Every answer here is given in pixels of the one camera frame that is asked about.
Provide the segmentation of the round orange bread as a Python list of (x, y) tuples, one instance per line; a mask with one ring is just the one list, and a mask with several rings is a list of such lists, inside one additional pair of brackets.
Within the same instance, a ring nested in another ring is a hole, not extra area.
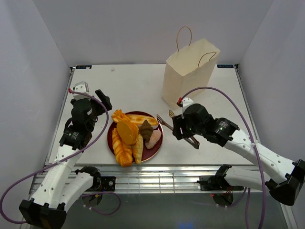
[(139, 128), (130, 121), (120, 121), (117, 123), (117, 131), (122, 141), (127, 145), (134, 145), (137, 141)]

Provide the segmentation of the long white baguette roll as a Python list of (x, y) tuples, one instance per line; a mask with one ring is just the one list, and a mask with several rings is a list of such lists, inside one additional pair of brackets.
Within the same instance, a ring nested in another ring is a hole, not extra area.
[(158, 121), (151, 116), (139, 115), (139, 114), (127, 114), (127, 117), (130, 119), (130, 121), (133, 124), (136, 124), (139, 127), (142, 126), (144, 121), (147, 121), (153, 127), (153, 129), (156, 129), (159, 125)]

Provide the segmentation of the brown chocolate croissant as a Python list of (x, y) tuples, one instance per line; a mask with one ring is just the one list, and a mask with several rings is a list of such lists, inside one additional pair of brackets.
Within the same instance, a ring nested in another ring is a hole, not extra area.
[(145, 142), (148, 142), (150, 140), (152, 132), (153, 127), (149, 124), (147, 120), (145, 120), (139, 128), (139, 133), (141, 134)]

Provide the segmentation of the pink sugared bun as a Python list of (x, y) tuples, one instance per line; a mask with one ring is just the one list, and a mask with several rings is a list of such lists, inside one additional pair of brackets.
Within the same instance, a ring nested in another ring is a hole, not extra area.
[(158, 141), (161, 139), (161, 136), (162, 136), (162, 132), (159, 129), (155, 129), (152, 132), (150, 140), (145, 143), (146, 148), (147, 149), (152, 149), (158, 143)]

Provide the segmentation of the dark red round plate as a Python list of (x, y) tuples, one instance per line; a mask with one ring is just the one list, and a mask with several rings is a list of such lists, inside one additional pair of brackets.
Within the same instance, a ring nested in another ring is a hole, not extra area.
[[(143, 111), (131, 111), (131, 112), (127, 112), (126, 115), (144, 115), (144, 116), (153, 117), (151, 114), (143, 112)], [(112, 147), (112, 131), (116, 127), (116, 125), (117, 124), (115, 122), (112, 122), (109, 129), (108, 129), (108, 133), (107, 133), (108, 147), (109, 147), (109, 149), (110, 149), (110, 151), (112, 152), (113, 155), (115, 155), (115, 153), (114, 153), (114, 150), (113, 150), (113, 147)], [(157, 152), (161, 148), (161, 145), (163, 143), (163, 128), (161, 127), (160, 124), (158, 124), (157, 129), (161, 131), (161, 133), (162, 133), (161, 137), (153, 148), (148, 149), (148, 148), (146, 148), (146, 146), (143, 147), (142, 162), (150, 160), (152, 157), (155, 156), (155, 154), (157, 154)]]

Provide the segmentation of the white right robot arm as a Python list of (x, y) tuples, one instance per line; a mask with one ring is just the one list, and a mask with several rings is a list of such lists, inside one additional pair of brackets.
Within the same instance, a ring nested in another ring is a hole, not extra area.
[(237, 124), (223, 117), (213, 118), (204, 106), (197, 103), (184, 106), (183, 113), (172, 117), (172, 121), (173, 135), (178, 140), (200, 135), (210, 143), (241, 155), (270, 178), (263, 181), (261, 174), (223, 165), (215, 175), (218, 188), (244, 186), (262, 190), (267, 187), (270, 195), (278, 202), (287, 206), (295, 204), (305, 182), (304, 160), (293, 161), (260, 143), (252, 142)]

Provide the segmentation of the aluminium table front rail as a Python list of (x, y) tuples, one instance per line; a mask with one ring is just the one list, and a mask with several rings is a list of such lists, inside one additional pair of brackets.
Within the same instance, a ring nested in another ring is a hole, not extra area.
[(217, 166), (131, 166), (95, 165), (105, 177), (116, 177), (118, 194), (200, 193), (200, 176), (212, 176)]

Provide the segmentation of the beige paper bag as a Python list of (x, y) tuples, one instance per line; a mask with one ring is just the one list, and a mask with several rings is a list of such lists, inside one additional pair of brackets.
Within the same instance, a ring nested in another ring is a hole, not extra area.
[(162, 99), (170, 108), (176, 107), (178, 99), (188, 91), (208, 85), (221, 53), (206, 39), (190, 40), (180, 48), (179, 34), (176, 46), (177, 51), (166, 60), (163, 78)]

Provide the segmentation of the small pale baguette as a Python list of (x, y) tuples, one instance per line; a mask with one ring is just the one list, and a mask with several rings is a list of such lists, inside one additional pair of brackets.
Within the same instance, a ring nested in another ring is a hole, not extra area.
[(143, 137), (141, 134), (138, 134), (136, 143), (132, 145), (132, 153), (135, 159), (135, 163), (140, 165), (142, 162), (143, 153)]

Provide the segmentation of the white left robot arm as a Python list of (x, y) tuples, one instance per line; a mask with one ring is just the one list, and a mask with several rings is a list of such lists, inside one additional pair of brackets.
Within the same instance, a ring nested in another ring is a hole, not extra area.
[(43, 229), (60, 229), (67, 212), (86, 190), (101, 186), (100, 173), (93, 167), (77, 172), (70, 183), (66, 181), (84, 150), (92, 145), (92, 132), (98, 116), (107, 114), (112, 104), (101, 90), (96, 90), (95, 99), (86, 92), (70, 90), (73, 94), (71, 118), (64, 126), (54, 162), (47, 166), (47, 174), (30, 200), (23, 200), (19, 210), (25, 221)]

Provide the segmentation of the twisted orange pastry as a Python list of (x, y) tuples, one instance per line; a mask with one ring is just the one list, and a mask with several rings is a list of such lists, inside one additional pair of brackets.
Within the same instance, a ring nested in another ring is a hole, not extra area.
[(112, 120), (115, 122), (115, 123), (118, 123), (118, 122), (130, 122), (130, 118), (122, 112), (121, 109), (117, 109), (115, 112), (113, 112), (112, 114)]

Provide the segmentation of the braided orange danish pastry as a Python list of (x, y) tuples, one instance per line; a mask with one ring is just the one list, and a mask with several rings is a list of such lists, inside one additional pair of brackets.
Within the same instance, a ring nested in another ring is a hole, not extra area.
[(132, 165), (132, 147), (122, 141), (117, 128), (114, 128), (112, 131), (112, 147), (114, 150), (116, 162), (120, 166), (129, 167)]

